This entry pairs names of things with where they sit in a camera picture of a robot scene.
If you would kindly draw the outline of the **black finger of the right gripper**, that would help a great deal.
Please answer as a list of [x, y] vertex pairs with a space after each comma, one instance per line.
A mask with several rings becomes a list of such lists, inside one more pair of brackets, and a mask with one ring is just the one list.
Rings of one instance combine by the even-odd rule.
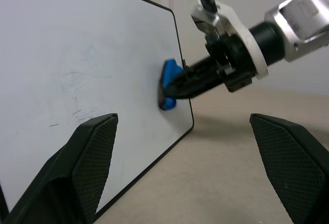
[[185, 68], [178, 76], [178, 80], [221, 80], [222, 67], [218, 61], [208, 56], [201, 61]]
[[164, 88], [164, 96], [175, 99], [193, 99], [214, 87], [223, 84], [225, 75], [223, 73], [188, 76], [179, 74], [167, 87]]

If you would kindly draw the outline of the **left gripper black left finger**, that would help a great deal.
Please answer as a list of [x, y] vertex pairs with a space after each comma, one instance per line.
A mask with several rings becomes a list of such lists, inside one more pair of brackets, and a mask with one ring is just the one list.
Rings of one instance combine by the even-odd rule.
[[80, 124], [46, 161], [4, 223], [93, 223], [117, 125], [116, 113]]

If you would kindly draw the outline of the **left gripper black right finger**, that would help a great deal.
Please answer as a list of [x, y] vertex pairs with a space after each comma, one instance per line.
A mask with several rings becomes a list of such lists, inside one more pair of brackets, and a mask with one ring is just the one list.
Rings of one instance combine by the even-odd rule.
[[267, 178], [293, 223], [328, 223], [328, 150], [303, 126], [251, 114]]

